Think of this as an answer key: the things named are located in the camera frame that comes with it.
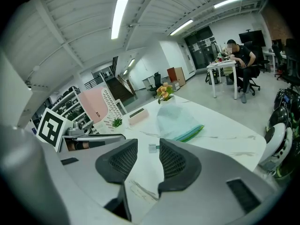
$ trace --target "white ceiling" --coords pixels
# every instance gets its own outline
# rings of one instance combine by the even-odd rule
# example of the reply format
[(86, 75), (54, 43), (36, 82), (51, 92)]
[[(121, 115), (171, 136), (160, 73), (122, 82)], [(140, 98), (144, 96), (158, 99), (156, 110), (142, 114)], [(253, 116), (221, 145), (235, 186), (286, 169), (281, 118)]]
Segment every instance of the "white ceiling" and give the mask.
[(213, 8), (222, 1), (129, 0), (119, 37), (111, 40), (116, 0), (31, 0), (11, 19), (1, 46), (24, 81), (52, 90), (75, 70), (136, 52), (153, 34), (168, 36), (188, 19), (194, 23), (179, 36), (225, 17), (258, 12), (265, 2), (244, 0)]

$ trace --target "small plant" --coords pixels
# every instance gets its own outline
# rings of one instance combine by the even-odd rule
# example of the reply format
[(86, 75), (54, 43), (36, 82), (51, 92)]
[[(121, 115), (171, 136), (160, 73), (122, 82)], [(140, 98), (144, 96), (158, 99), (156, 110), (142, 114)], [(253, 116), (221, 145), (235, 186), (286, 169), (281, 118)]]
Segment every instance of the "small plant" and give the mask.
[(117, 128), (118, 126), (122, 125), (122, 118), (116, 118), (113, 122), (112, 122), (112, 126), (114, 128)]
[(173, 86), (168, 85), (167, 82), (164, 82), (163, 86), (160, 86), (157, 90), (157, 95), (158, 95), (158, 104), (160, 104), (160, 100), (164, 98), (165, 101), (168, 101), (171, 97), (170, 94), (174, 93), (173, 91)]

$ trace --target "wooden cabinet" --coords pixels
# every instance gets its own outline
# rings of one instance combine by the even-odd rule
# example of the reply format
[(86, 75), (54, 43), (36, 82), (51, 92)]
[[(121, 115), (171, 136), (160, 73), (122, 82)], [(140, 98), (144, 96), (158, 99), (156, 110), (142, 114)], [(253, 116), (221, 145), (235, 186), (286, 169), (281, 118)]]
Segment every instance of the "wooden cabinet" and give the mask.
[(171, 82), (178, 81), (179, 86), (183, 86), (184, 84), (186, 84), (186, 79), (184, 77), (182, 67), (172, 67), (167, 69), (167, 72)]

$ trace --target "light blue cloth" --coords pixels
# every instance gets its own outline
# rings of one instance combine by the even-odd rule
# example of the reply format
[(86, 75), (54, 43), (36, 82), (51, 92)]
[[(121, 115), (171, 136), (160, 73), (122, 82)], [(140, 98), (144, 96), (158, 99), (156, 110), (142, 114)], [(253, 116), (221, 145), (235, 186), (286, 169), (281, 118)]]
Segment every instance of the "light blue cloth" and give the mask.
[(204, 127), (186, 108), (172, 103), (159, 109), (157, 123), (162, 138), (183, 142), (192, 139)]

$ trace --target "marble tabletop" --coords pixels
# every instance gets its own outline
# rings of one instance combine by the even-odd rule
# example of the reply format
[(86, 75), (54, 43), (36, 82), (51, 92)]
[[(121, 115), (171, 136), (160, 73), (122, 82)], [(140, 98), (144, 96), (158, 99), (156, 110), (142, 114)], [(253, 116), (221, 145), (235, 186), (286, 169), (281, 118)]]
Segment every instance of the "marble tabletop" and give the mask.
[[(189, 144), (224, 153), (250, 171), (255, 169), (266, 148), (262, 136), (218, 112), (184, 98), (174, 96), (169, 102), (187, 108), (205, 126), (196, 137), (188, 141)], [(137, 161), (125, 181), (129, 208), (131, 212), (134, 211), (133, 222), (139, 222), (157, 202), (158, 184), (164, 180), (159, 151), (149, 153), (149, 144), (159, 145), (157, 113), (163, 103), (159, 105), (155, 100), (143, 106), (148, 110), (149, 117), (133, 126), (129, 125), (128, 118), (140, 108), (124, 115), (120, 127), (120, 133), (127, 139), (138, 139)]]

